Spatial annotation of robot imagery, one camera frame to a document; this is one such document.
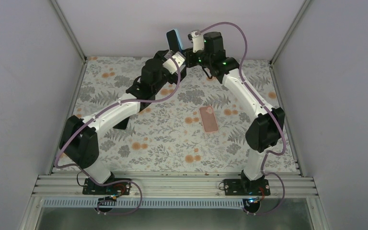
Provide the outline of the black phone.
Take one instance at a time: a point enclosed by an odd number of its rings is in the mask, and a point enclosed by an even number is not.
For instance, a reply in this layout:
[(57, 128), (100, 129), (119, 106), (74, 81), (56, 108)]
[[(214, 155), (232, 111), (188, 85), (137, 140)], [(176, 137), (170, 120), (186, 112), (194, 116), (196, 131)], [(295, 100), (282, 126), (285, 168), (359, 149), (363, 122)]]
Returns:
[(177, 29), (172, 29), (166, 33), (166, 38), (168, 42), (169, 49), (176, 53), (180, 52), (181, 54), (185, 54), (183, 49), (183, 44), (181, 41), (181, 37)]
[(128, 123), (129, 123), (129, 117), (127, 117), (123, 121), (113, 126), (113, 129), (125, 130), (127, 128)]

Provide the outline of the pink phone case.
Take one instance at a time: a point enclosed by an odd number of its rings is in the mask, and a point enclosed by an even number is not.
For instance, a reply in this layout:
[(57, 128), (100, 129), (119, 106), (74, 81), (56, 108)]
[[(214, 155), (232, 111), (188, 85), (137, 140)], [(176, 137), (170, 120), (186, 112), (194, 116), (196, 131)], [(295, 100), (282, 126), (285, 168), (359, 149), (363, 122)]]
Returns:
[(212, 106), (204, 106), (199, 108), (201, 122), (205, 133), (217, 132), (219, 127)]

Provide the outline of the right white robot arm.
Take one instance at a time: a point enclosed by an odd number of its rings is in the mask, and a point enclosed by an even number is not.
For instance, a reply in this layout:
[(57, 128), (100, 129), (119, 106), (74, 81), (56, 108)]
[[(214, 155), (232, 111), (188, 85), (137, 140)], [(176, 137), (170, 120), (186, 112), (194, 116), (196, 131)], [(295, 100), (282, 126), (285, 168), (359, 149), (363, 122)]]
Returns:
[(240, 102), (252, 123), (245, 132), (245, 139), (255, 151), (248, 157), (247, 165), (241, 172), (241, 191), (254, 194), (258, 188), (257, 180), (265, 176), (264, 165), (269, 154), (275, 155), (273, 147), (279, 140), (285, 141), (283, 132), (285, 112), (268, 103), (247, 80), (242, 65), (233, 57), (228, 57), (220, 32), (202, 34), (192, 31), (188, 38), (191, 49), (185, 50), (186, 65), (206, 68)]

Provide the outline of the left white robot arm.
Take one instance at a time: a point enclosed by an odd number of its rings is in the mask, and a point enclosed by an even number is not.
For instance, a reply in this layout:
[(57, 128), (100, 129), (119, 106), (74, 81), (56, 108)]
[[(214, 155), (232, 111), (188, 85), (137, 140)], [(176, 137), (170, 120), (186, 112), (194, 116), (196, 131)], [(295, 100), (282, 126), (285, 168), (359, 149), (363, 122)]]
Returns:
[(180, 52), (159, 51), (142, 67), (141, 75), (111, 105), (79, 118), (67, 119), (59, 144), (59, 155), (65, 153), (95, 183), (102, 194), (114, 188), (113, 173), (99, 159), (99, 138), (112, 128), (126, 128), (128, 119), (144, 110), (167, 83), (180, 85), (186, 75), (185, 57)]

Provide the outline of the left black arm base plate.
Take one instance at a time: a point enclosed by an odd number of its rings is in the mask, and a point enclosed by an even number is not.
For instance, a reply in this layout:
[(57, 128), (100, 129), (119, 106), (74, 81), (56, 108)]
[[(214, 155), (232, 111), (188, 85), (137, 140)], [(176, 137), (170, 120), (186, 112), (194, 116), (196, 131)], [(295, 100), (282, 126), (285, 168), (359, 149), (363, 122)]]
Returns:
[(131, 179), (128, 178), (115, 178), (106, 183), (111, 183), (107, 186), (99, 186), (95, 184), (91, 179), (85, 179), (82, 194), (83, 195), (101, 195), (101, 196), (119, 196), (129, 195), (131, 188)]

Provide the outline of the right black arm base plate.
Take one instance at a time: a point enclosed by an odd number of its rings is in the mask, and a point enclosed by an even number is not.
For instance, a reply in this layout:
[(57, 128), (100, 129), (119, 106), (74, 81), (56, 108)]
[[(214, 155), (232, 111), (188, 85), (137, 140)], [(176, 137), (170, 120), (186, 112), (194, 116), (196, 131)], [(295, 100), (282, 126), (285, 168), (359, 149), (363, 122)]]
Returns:
[(249, 181), (247, 179), (225, 179), (224, 191), (226, 196), (269, 196), (270, 185), (267, 179)]

